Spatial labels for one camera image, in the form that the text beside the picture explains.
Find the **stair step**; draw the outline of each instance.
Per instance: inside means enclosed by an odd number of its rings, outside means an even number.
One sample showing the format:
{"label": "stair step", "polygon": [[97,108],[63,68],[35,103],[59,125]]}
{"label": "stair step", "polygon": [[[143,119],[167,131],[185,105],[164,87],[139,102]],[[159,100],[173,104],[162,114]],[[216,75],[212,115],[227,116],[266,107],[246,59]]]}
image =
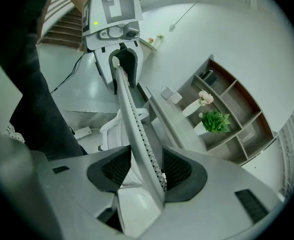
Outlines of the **stair step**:
{"label": "stair step", "polygon": [[65,15],[64,17],[61,18],[61,20],[64,22],[71,22],[71,23],[76,23],[76,24],[82,25],[82,18],[81,17],[79,17],[79,18],[73,18],[73,17],[75,17],[75,16]]}
{"label": "stair step", "polygon": [[65,15],[65,17],[68,17],[69,19],[74,19],[74,20],[78,20],[78,21],[81,21],[83,19],[82,16],[77,16],[77,15],[73,15],[71,13],[67,13]]}
{"label": "stair step", "polygon": [[67,13],[67,15],[73,15],[73,16],[81,17],[81,18],[83,17],[80,11],[70,11],[69,13]]}
{"label": "stair step", "polygon": [[82,42],[82,36],[80,35],[74,35],[69,33],[63,33],[63,32],[56,32],[56,31],[48,31],[45,35],[45,38],[52,38],[52,39],[60,39],[60,40],[66,40],[71,41],[80,44]]}
{"label": "stair step", "polygon": [[78,37],[82,36],[82,30],[74,28],[72,26],[54,25],[54,26],[52,26],[52,28],[50,30],[54,31],[54,32],[64,33],[64,34],[71,34],[71,35],[78,36]]}
{"label": "stair step", "polygon": [[40,41],[41,44],[51,44],[51,45],[57,45],[57,46],[67,46],[71,48],[78,49],[80,44],[78,42],[72,42],[68,40],[61,40],[61,39],[55,39],[55,38],[48,38],[43,37]]}
{"label": "stair step", "polygon": [[82,31],[82,24],[80,23],[73,23],[73,22],[68,22],[68,21],[63,21],[59,20],[55,24],[55,26],[60,26],[60,27],[67,27],[67,28],[73,28]]}
{"label": "stair step", "polygon": [[72,8],[71,12],[81,13],[81,11],[77,9],[77,7]]}

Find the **white table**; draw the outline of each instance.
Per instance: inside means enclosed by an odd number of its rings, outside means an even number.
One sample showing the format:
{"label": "white table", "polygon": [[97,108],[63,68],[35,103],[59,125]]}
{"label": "white table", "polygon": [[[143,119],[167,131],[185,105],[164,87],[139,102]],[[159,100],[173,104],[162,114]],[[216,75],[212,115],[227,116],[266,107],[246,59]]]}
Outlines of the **white table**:
{"label": "white table", "polygon": [[147,87],[151,94],[147,102],[160,120],[171,143],[176,148],[207,154],[206,145],[197,136],[191,122],[183,116],[179,107],[161,96],[161,91]]}

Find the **white vase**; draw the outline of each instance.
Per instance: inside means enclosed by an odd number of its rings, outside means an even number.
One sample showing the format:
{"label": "white vase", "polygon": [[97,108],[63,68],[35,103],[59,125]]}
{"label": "white vase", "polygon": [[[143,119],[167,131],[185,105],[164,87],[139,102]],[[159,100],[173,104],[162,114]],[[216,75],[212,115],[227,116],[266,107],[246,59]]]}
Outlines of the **white vase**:
{"label": "white vase", "polygon": [[207,133],[207,130],[203,125],[203,122],[200,122],[199,124],[197,124],[196,127],[194,128],[194,131],[198,136]]}
{"label": "white vase", "polygon": [[161,39],[159,37],[156,37],[156,39],[152,42],[152,46],[156,48],[160,40]]}
{"label": "white vase", "polygon": [[196,99],[193,103],[191,103],[188,107],[186,107],[183,111],[182,114],[184,117],[188,117],[192,113],[194,113],[199,107],[200,107],[199,100]]}

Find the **gray pants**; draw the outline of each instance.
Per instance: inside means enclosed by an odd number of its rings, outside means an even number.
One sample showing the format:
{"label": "gray pants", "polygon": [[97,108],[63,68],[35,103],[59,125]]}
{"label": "gray pants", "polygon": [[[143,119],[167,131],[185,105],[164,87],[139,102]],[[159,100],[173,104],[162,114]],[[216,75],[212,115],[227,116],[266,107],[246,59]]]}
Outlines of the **gray pants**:
{"label": "gray pants", "polygon": [[10,123],[31,150],[49,160],[86,154],[58,110],[41,73],[36,50],[38,19],[46,0],[15,0],[15,15],[0,35],[0,65],[23,94]]}

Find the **black cable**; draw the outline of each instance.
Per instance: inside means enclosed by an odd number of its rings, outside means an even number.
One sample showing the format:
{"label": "black cable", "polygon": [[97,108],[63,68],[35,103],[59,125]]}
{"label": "black cable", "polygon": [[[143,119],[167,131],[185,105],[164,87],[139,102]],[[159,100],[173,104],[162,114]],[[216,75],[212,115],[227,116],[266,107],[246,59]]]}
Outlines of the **black cable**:
{"label": "black cable", "polygon": [[76,72],[76,67],[77,67],[77,63],[82,59],[82,57],[84,56],[85,52],[79,57],[79,59],[76,61],[75,65],[73,66],[73,69],[71,71],[71,73],[65,78],[64,81],[62,81],[54,90],[52,90],[50,92],[50,94],[53,94],[63,83],[65,83],[69,78],[71,78],[75,72]]}

